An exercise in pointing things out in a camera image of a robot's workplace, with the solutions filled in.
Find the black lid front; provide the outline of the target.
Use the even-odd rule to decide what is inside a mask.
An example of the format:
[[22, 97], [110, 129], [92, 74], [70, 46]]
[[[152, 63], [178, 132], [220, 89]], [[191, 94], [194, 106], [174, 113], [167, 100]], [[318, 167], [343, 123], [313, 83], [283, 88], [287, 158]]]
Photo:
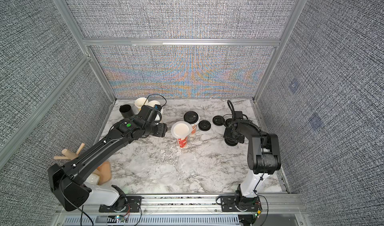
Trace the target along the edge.
[[199, 121], [199, 115], [195, 111], [188, 111], [184, 114], [184, 121], [193, 125]]
[[234, 147], [238, 144], [237, 141], [234, 141], [234, 140], [231, 140], [231, 139], [225, 139], [225, 143], [230, 146], [230, 147]]

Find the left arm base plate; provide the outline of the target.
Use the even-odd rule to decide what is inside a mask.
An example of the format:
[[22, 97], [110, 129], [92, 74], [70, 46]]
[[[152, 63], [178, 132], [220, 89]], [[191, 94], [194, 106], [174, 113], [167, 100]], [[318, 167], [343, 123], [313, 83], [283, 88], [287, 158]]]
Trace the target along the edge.
[[141, 196], [119, 197], [112, 206], [100, 205], [99, 213], [139, 213], [141, 203]]

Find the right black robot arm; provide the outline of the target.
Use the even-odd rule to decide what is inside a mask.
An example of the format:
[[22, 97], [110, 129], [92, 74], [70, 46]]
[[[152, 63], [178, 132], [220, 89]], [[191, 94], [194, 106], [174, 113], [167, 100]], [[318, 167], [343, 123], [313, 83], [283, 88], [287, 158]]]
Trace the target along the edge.
[[249, 171], [235, 192], [235, 206], [240, 211], [250, 211], [261, 204], [258, 192], [264, 181], [281, 168], [279, 139], [276, 134], [262, 131], [241, 111], [233, 112], [225, 126], [224, 140], [228, 146], [242, 144], [245, 139], [249, 142]]

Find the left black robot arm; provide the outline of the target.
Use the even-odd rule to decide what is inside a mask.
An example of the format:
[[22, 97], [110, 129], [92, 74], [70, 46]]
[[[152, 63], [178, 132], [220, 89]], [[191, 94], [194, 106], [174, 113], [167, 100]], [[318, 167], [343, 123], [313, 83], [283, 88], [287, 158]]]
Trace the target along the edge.
[[86, 179], [115, 152], [143, 137], [163, 138], [168, 130], [161, 123], [161, 105], [142, 106], [138, 114], [122, 119], [95, 145], [75, 159], [48, 169], [51, 192], [68, 212], [79, 209], [95, 193]]

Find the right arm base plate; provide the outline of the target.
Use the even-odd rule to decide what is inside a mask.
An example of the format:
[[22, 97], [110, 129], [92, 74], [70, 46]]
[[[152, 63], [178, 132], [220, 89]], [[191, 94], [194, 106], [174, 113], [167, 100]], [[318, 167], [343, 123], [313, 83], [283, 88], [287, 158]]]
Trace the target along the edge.
[[259, 197], [246, 198], [235, 196], [220, 196], [218, 203], [223, 212], [257, 212], [262, 211]]

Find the red paper cup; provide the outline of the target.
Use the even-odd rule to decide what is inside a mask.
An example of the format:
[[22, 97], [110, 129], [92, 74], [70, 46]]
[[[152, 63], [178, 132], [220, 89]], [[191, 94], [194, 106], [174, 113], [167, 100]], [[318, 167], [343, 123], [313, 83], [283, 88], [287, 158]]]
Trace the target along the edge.
[[181, 149], [186, 148], [188, 143], [188, 137], [177, 139], [177, 143]]

